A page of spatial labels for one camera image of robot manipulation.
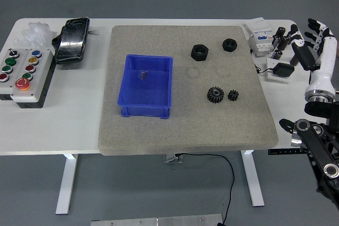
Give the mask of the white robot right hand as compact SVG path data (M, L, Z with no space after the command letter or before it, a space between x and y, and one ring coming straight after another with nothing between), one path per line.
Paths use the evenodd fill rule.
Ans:
M332 75L335 66L337 39L324 23L308 19L308 27L314 34L301 34L297 25L290 27L289 38L294 57L290 64L300 63L305 71L310 71L309 85L305 90L307 102L333 102L335 88Z

